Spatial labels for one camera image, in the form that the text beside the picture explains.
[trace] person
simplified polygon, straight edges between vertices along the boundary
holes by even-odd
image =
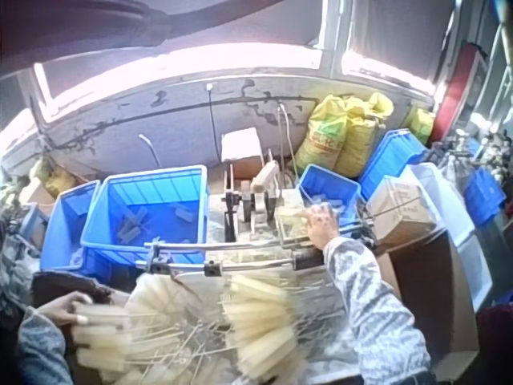
[[[359,241],[339,236],[330,204],[310,207],[305,217],[309,238],[323,251],[349,315],[365,384],[435,384],[424,336],[414,327],[412,313],[382,281],[372,252]]]
[[[66,343],[57,327],[86,325],[87,319],[73,314],[76,302],[92,304],[80,292],[70,293],[34,309],[28,306],[18,330],[16,359],[22,383],[28,385],[72,385],[64,358]]]
[[[339,236],[331,205],[314,205],[304,215],[309,238],[323,251],[326,269],[349,315],[365,384],[436,384],[426,341],[414,327],[414,316],[382,281],[374,255],[362,243]],[[24,383],[73,383],[64,359],[64,337],[56,326],[87,324],[73,314],[75,302],[92,300],[75,292],[37,310],[27,308],[18,332],[18,364]]]

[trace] red object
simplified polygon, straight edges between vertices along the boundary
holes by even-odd
[[[464,43],[459,52],[452,80],[447,86],[438,114],[434,118],[433,131],[430,135],[431,143],[442,140],[455,125],[465,129],[484,83],[484,78],[481,79],[484,66],[483,57],[477,46]]]

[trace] cardboard box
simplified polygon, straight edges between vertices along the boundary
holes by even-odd
[[[386,254],[402,302],[426,338],[437,380],[466,383],[479,341],[467,279],[449,233],[437,230]]]
[[[246,128],[223,135],[221,140],[223,162],[233,164],[233,176],[237,180],[251,180],[263,167],[263,156],[257,130]]]
[[[415,184],[386,176],[367,202],[374,233],[388,247],[403,245],[436,227],[434,215]]]
[[[401,290],[399,289],[398,279],[395,276],[394,266],[392,265],[392,261],[390,260],[390,255],[383,254],[377,258],[379,270],[382,274],[382,280],[392,286],[394,289],[394,293],[397,298],[402,300],[401,298]]]

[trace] sleeve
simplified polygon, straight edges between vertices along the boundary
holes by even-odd
[[[61,331],[28,307],[18,332],[18,365],[26,384],[73,385],[64,359],[66,343]]]
[[[414,316],[382,281],[374,255],[362,243],[332,240],[326,266],[341,292],[365,383],[400,383],[430,370],[430,356]]]

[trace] metal bracket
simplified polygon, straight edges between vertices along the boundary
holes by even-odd
[[[223,275],[223,266],[219,262],[205,261],[204,274],[205,277],[220,277]]]

